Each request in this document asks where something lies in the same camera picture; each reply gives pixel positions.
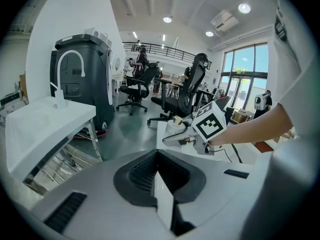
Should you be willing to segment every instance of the ceiling light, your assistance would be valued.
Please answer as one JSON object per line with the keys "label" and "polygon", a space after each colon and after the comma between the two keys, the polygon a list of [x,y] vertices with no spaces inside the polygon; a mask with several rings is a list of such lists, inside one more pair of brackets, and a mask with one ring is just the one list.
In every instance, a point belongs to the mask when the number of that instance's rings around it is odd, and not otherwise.
{"label": "ceiling light", "polygon": [[238,7],[239,11],[243,14],[248,14],[251,10],[250,6],[246,3],[242,3]]}
{"label": "ceiling light", "polygon": [[170,22],[172,22],[172,18],[170,18],[170,17],[164,17],[164,18],[163,18],[163,21],[164,21],[165,23],[170,23]]}
{"label": "ceiling light", "polygon": [[208,37],[213,37],[213,36],[214,36],[214,33],[212,33],[211,31],[207,31],[207,32],[205,32],[205,34],[206,34]]}

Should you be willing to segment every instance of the balcony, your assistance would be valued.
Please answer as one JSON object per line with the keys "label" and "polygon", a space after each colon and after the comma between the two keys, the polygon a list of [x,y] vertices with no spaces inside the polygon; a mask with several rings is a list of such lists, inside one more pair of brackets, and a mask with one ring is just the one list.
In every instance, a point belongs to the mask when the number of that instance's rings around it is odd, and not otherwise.
{"label": "balcony", "polygon": [[[141,43],[146,48],[146,52],[148,54],[161,55],[169,58],[173,58],[176,60],[180,60],[183,62],[187,62],[192,64],[195,59],[195,55],[183,50],[161,46],[159,44],[154,43]],[[139,44],[136,42],[123,42],[123,48],[126,52],[137,52],[139,49]],[[209,61],[208,70],[210,70],[211,61]]]}

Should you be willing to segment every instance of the window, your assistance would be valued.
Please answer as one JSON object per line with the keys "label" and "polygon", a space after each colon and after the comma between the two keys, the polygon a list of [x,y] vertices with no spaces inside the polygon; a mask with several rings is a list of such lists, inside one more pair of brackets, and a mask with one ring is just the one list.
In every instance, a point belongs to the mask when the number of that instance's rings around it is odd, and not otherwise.
{"label": "window", "polygon": [[234,54],[234,64],[232,71],[254,71],[255,47],[236,50]]}
{"label": "window", "polygon": [[233,59],[234,59],[234,52],[233,51],[225,54],[223,72],[230,72],[231,71]]}
{"label": "window", "polygon": [[267,43],[226,52],[219,87],[231,98],[227,106],[254,112],[256,95],[266,90],[268,68]]}
{"label": "window", "polygon": [[269,51],[268,45],[258,45],[255,47],[255,71],[268,73]]}

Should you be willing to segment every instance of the white faucet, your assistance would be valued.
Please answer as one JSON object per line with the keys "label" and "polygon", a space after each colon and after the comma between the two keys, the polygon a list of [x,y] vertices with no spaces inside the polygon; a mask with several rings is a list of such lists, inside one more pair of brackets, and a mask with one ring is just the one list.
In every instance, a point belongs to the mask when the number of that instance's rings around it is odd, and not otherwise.
{"label": "white faucet", "polygon": [[68,51],[66,51],[64,54],[62,54],[62,56],[60,57],[60,59],[58,61],[57,78],[58,78],[58,89],[59,90],[61,89],[61,85],[60,85],[60,66],[61,66],[61,61],[67,54],[76,54],[76,55],[79,56],[79,58],[81,60],[81,77],[84,78],[86,76],[86,74],[85,74],[85,66],[84,66],[84,58],[81,56],[81,54],[79,52],[77,52],[76,50],[68,50]]}
{"label": "white faucet", "polygon": [[57,81],[58,81],[58,86],[56,86],[54,83],[50,82],[50,84],[56,88],[56,91],[54,92],[54,96],[56,99],[56,104],[58,109],[63,109],[66,107],[66,102],[65,102],[65,97],[64,97],[64,92],[61,90],[61,84],[60,84],[60,66],[61,66],[61,61],[62,59],[67,55],[67,54],[76,54],[79,56],[81,60],[81,77],[85,77],[85,67],[84,67],[84,58],[82,58],[81,54],[77,52],[76,50],[68,50],[62,56],[60,57],[58,61],[58,67],[57,67]]}

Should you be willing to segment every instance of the blue sky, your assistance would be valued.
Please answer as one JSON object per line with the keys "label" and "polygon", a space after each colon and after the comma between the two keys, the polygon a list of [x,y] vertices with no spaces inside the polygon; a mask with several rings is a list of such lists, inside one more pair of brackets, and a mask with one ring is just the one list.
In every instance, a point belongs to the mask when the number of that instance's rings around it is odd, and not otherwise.
{"label": "blue sky", "polygon": [[[258,45],[256,46],[256,62],[255,62],[255,48],[249,47],[235,51],[229,52],[226,54],[225,58],[225,67],[224,72],[230,72],[232,67],[232,60],[234,56],[234,65],[233,68],[244,68],[248,71],[254,71],[254,63],[255,63],[255,71],[256,72],[268,72],[269,67],[269,52],[268,45]],[[253,86],[259,88],[266,87],[266,80],[255,78],[253,82]]]}

